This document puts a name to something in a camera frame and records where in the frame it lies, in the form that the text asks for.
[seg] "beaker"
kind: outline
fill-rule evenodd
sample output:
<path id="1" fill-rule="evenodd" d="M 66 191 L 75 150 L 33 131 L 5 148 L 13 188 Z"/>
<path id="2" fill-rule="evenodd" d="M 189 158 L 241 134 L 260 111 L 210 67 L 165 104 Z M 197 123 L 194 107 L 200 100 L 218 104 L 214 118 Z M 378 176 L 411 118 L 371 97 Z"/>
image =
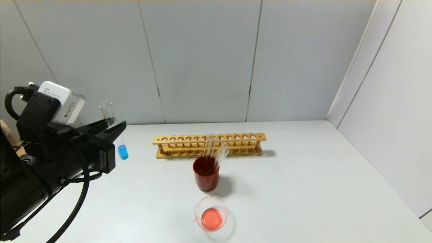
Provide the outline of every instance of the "beaker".
<path id="1" fill-rule="evenodd" d="M 217 196 L 208 196 L 194 207 L 195 221 L 205 231 L 220 230 L 228 219 L 228 208 Z"/>

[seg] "red liquid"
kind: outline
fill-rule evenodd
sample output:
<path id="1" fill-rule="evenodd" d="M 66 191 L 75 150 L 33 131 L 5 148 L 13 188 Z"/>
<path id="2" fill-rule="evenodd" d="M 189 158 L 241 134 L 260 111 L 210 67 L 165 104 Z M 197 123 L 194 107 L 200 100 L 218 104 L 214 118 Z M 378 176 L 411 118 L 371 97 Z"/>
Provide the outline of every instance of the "red liquid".
<path id="1" fill-rule="evenodd" d="M 195 160 L 193 169 L 195 182 L 203 192 L 214 190 L 219 181 L 219 168 L 215 170 L 215 159 L 212 157 L 199 157 Z"/>
<path id="2" fill-rule="evenodd" d="M 222 223 L 222 215 L 219 210 L 215 208 L 209 208 L 203 212 L 201 222 L 206 229 L 215 230 Z"/>

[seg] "test tube rack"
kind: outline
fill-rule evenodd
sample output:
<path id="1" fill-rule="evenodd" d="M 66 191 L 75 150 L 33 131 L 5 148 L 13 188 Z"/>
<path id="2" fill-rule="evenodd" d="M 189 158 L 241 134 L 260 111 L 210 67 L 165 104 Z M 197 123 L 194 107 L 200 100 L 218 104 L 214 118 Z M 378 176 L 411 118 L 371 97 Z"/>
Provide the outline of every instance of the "test tube rack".
<path id="1" fill-rule="evenodd" d="M 261 141 L 266 141 L 264 133 L 214 134 L 216 137 L 215 154 L 223 142 L 228 143 L 228 156 L 262 155 Z M 207 135 L 156 136 L 156 158 L 196 158 L 203 155 Z"/>

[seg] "wall seam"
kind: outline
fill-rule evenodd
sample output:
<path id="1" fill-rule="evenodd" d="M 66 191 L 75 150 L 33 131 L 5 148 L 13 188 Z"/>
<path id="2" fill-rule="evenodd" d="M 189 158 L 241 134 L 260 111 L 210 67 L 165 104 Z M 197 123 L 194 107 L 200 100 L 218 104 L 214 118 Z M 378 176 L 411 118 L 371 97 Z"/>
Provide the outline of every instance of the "wall seam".
<path id="1" fill-rule="evenodd" d="M 141 22 L 143 23 L 143 29 L 144 29 L 144 36 L 146 37 L 147 49 L 149 50 L 149 56 L 150 56 L 150 61 L 152 63 L 153 75 L 155 77 L 156 88 L 158 90 L 159 102 L 161 104 L 161 110 L 162 110 L 162 117 L 163 117 L 165 124 L 167 124 L 166 119 L 165 119 L 165 113 L 163 111 L 162 97 L 161 97 L 161 93 L 159 91 L 158 80 L 156 77 L 155 65 L 153 64 L 152 52 L 150 50 L 150 43 L 149 43 L 149 40 L 147 38 L 146 25 L 144 24 L 143 12 L 141 11 L 141 4 L 140 4 L 139 0 L 137 0 L 137 4 L 138 4 L 138 9 L 140 10 Z"/>
<path id="2" fill-rule="evenodd" d="M 374 64 L 374 62 L 375 62 L 375 59 L 376 59 L 376 57 L 378 56 L 378 53 L 379 53 L 379 51 L 381 50 L 381 47 L 382 47 L 382 45 L 383 45 L 385 39 L 387 38 L 387 34 L 388 34 L 388 32 L 390 31 L 391 26 L 393 25 L 393 21 L 394 21 L 394 19 L 396 18 L 397 12 L 399 11 L 399 8 L 400 8 L 400 5 L 402 4 L 402 1 L 403 1 L 403 0 L 400 0 L 399 5 L 397 6 L 396 12 L 394 13 L 393 18 L 392 18 L 392 20 L 391 20 L 391 22 L 390 22 L 390 25 L 389 25 L 389 27 L 388 27 L 388 29 L 387 29 L 385 35 L 384 35 L 384 38 L 382 39 L 381 44 L 379 45 L 379 48 L 378 48 L 377 52 L 375 53 L 375 56 L 374 56 L 374 58 L 372 59 L 372 62 L 371 62 L 371 64 L 370 64 L 368 70 L 366 71 L 365 76 L 364 76 L 363 79 L 362 79 L 362 82 L 361 82 L 360 85 L 359 85 L 359 88 L 357 89 L 356 93 L 354 94 L 353 98 L 351 99 L 351 102 L 349 103 L 348 108 L 346 109 L 345 113 L 343 114 L 342 119 L 340 120 L 340 122 L 339 122 L 339 124 L 337 125 L 336 129 L 338 129 L 339 126 L 340 126 L 340 124 L 342 124 L 342 121 L 343 121 L 343 119 L 345 118 L 345 115 L 347 114 L 348 110 L 350 109 L 351 105 L 353 104 L 353 101 L 356 99 L 356 96 L 357 96 L 357 94 L 359 93 L 359 90 L 361 89 L 361 87 L 362 87 L 362 85 L 363 85 L 363 83 L 364 83 L 364 81 L 365 81 L 367 75 L 369 74 L 369 71 L 371 70 L 371 67 L 373 66 L 373 64 Z"/>
<path id="3" fill-rule="evenodd" d="M 245 122 L 248 121 L 249 102 L 250 102 L 250 100 L 251 100 L 252 79 L 253 79 L 253 77 L 254 77 L 255 57 L 257 56 L 258 34 L 259 34 L 259 32 L 260 32 L 261 11 L 262 11 L 262 9 L 263 9 L 263 0 L 261 0 L 261 4 L 260 4 L 260 13 L 259 13 L 259 16 L 258 16 L 257 37 L 255 38 L 254 58 L 253 58 L 253 60 L 252 60 L 251 82 L 250 82 L 250 84 L 249 84 L 248 106 L 246 107 L 246 118 L 245 118 Z"/>

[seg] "white table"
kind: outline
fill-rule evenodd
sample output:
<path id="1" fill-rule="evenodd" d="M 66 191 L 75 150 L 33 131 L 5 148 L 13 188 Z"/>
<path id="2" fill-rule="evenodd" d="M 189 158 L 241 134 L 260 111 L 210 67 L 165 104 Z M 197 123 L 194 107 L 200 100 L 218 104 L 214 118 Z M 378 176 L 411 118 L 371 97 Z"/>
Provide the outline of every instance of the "white table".
<path id="1" fill-rule="evenodd" d="M 222 164 L 214 191 L 235 223 L 227 242 L 432 242 L 432 233 L 327 121 L 130 125 L 127 160 L 90 183 L 75 221 L 58 242 L 210 242 L 193 221 L 206 193 L 193 159 L 158 160 L 157 135 L 264 132 L 262 157 Z M 15 242 L 44 242 L 74 207 L 69 185 Z"/>

